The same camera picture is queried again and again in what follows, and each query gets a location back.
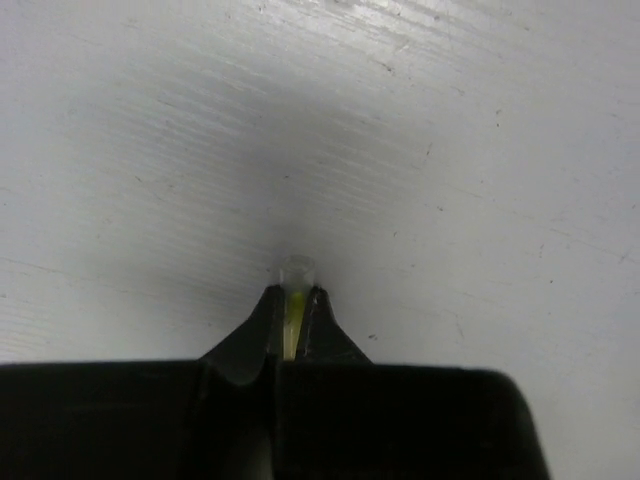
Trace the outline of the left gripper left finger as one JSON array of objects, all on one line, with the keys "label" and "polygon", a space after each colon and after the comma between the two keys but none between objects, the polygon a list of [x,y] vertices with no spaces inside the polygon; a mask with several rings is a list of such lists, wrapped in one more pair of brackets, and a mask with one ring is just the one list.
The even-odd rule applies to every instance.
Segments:
[{"label": "left gripper left finger", "polygon": [[283,291],[187,360],[9,364],[1,369],[5,479],[217,477],[269,434],[271,339]]}]

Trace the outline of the slim yellow highlighter pen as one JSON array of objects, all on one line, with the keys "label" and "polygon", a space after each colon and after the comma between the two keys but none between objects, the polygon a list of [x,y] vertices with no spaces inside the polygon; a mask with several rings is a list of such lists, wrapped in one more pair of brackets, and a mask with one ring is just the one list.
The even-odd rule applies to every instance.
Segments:
[{"label": "slim yellow highlighter pen", "polygon": [[304,311],[315,282],[315,262],[303,255],[287,257],[280,266],[280,286],[285,294],[282,323],[282,355],[286,361],[296,357]]}]

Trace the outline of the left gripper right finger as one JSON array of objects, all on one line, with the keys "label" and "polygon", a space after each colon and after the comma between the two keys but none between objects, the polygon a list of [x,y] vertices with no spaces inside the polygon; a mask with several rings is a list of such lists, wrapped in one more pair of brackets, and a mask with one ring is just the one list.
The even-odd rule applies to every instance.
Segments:
[{"label": "left gripper right finger", "polygon": [[278,479],[546,479],[529,406],[493,370],[371,362],[308,297],[274,385]]}]

